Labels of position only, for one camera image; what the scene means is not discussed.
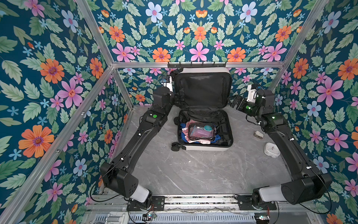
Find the white hard-shell suitcase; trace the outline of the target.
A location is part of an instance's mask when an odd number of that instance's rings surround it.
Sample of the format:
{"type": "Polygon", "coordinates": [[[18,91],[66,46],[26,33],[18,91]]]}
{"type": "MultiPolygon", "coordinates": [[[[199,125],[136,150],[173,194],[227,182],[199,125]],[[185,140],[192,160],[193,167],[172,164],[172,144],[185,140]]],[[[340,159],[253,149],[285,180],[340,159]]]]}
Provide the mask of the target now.
{"type": "Polygon", "coordinates": [[[172,151],[226,151],[234,143],[229,117],[224,108],[229,103],[232,77],[225,67],[184,68],[171,72],[174,104],[180,108],[174,118],[178,140],[172,143],[172,151]],[[181,123],[190,120],[213,123],[222,138],[210,145],[185,143],[181,134],[181,123]]]}

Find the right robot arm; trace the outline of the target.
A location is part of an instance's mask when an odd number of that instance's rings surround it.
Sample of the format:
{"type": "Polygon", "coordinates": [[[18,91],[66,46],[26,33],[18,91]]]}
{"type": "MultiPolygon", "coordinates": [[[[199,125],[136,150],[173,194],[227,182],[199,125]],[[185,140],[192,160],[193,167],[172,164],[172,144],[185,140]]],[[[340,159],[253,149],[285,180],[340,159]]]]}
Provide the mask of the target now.
{"type": "Polygon", "coordinates": [[[261,206],[269,202],[301,204],[320,199],[332,183],[329,174],[318,169],[295,140],[287,119],[274,111],[275,95],[270,90],[248,86],[248,96],[235,96],[231,107],[256,120],[278,147],[291,176],[291,181],[277,186],[256,188],[252,204],[261,206]]]}

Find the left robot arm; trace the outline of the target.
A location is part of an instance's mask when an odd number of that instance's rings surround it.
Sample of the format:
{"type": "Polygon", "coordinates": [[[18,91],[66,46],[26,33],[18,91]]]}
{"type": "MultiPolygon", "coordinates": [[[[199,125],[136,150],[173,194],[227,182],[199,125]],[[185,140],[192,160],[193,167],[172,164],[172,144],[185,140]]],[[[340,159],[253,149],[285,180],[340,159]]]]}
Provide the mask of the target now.
{"type": "Polygon", "coordinates": [[[152,106],[143,114],[139,127],[124,149],[110,163],[103,163],[100,172],[106,188],[127,199],[150,207],[152,192],[139,184],[132,175],[136,164],[150,141],[167,122],[174,104],[171,83],[164,84],[153,92],[152,106]]]}

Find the red white striped garment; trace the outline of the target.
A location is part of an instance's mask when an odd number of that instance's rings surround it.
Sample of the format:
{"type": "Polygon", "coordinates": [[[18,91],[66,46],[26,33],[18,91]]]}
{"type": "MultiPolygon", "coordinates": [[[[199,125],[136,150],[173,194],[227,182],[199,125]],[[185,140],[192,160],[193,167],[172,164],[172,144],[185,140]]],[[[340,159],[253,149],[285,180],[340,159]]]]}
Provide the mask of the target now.
{"type": "Polygon", "coordinates": [[[199,122],[191,119],[190,121],[188,121],[187,123],[185,123],[185,124],[186,124],[186,129],[185,129],[184,131],[187,131],[187,134],[188,134],[189,125],[192,124],[192,123],[199,123],[199,122]]]}

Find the clear toiletry pouch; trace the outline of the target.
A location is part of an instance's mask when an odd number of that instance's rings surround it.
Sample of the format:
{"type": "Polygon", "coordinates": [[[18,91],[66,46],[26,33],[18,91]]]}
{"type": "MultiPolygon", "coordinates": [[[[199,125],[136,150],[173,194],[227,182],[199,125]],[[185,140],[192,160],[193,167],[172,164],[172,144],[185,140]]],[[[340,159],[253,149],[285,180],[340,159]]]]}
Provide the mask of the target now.
{"type": "Polygon", "coordinates": [[[213,141],[216,136],[215,126],[212,123],[192,123],[188,128],[188,138],[191,141],[213,141]]]}

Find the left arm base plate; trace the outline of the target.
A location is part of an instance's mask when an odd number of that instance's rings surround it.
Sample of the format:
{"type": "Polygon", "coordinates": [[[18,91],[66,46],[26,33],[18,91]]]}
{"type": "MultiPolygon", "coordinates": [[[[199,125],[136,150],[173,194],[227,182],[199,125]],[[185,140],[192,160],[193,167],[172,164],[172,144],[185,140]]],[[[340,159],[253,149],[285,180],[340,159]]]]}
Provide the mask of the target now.
{"type": "Polygon", "coordinates": [[[149,196],[143,203],[130,199],[127,205],[128,211],[163,211],[166,202],[164,196],[149,196]]]}

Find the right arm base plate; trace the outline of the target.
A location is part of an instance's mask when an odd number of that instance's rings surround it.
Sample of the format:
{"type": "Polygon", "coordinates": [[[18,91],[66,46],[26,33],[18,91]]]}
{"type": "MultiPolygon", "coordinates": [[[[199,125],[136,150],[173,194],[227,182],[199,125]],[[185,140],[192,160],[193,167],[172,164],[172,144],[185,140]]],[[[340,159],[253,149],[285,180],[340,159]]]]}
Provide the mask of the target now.
{"type": "Polygon", "coordinates": [[[234,199],[237,200],[239,209],[243,210],[270,210],[276,211],[277,206],[275,202],[264,202],[262,201],[257,194],[254,195],[239,195],[235,194],[234,199]]]}

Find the blue cloth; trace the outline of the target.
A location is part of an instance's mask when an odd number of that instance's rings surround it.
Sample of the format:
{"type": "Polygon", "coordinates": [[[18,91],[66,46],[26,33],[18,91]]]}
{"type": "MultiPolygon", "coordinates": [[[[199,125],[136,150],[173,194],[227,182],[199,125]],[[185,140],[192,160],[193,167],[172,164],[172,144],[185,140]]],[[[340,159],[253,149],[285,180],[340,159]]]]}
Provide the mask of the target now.
{"type": "Polygon", "coordinates": [[[215,139],[214,139],[213,141],[207,141],[207,140],[204,140],[204,139],[192,141],[192,140],[189,140],[187,131],[184,131],[184,130],[186,129],[186,124],[185,124],[185,123],[181,123],[181,124],[180,124],[180,128],[181,128],[181,134],[180,134],[180,136],[181,136],[182,140],[183,140],[185,143],[214,144],[214,143],[216,143],[216,142],[218,142],[219,140],[222,139],[222,138],[217,134],[217,135],[215,136],[215,139]]]}

